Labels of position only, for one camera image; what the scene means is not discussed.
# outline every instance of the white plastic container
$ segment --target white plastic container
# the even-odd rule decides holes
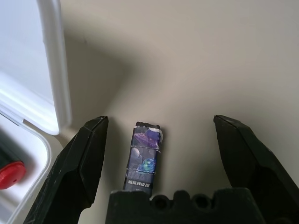
[[[0,191],[0,224],[20,224],[62,150],[50,135],[71,123],[58,0],[0,3],[0,113],[0,142],[27,169],[23,180]]]

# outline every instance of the clear plastic lid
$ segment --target clear plastic lid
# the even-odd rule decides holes
[[[0,111],[59,134],[71,122],[59,1],[2,1],[0,49]]]

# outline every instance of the beige wall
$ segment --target beige wall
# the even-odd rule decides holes
[[[229,186],[213,123],[248,124],[294,181],[299,157],[299,1],[61,0],[74,122],[110,119],[95,204],[121,189],[136,121],[160,124],[155,193]]]

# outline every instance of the red cap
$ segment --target red cap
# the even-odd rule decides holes
[[[7,189],[21,180],[26,173],[23,162],[12,162],[0,169],[0,190]]]

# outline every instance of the screw hole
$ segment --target screw hole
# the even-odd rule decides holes
[[[210,209],[211,200],[205,195],[195,195],[193,201],[197,208],[199,209]]]
[[[166,196],[157,195],[151,201],[152,205],[160,211],[165,211],[167,208],[170,207],[170,201]]]
[[[163,210],[167,207],[167,203],[164,199],[159,198],[155,201],[155,207],[158,208],[158,209]]]

